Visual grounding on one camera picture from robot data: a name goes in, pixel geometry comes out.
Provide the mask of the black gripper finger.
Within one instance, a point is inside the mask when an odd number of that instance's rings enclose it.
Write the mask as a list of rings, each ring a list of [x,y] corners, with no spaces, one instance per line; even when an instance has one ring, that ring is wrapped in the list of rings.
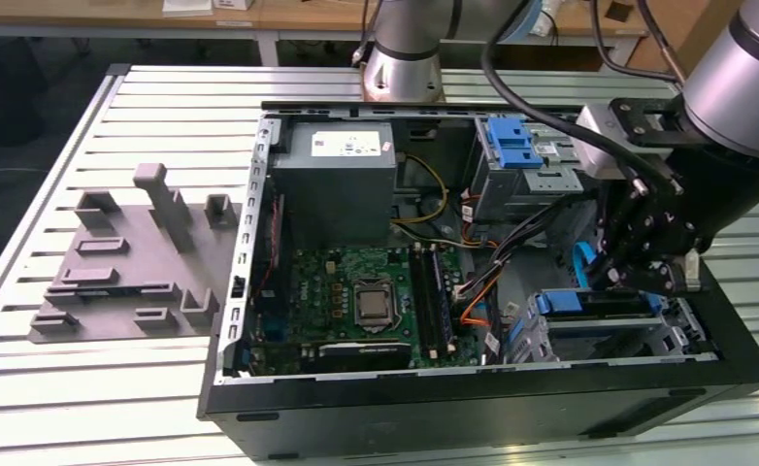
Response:
[[[601,190],[597,228],[596,288],[630,286],[630,266],[676,256],[676,232],[681,186],[670,177],[622,169],[621,182]]]
[[[630,266],[630,286],[657,295],[688,295],[701,290],[700,256],[684,256],[642,262]]]

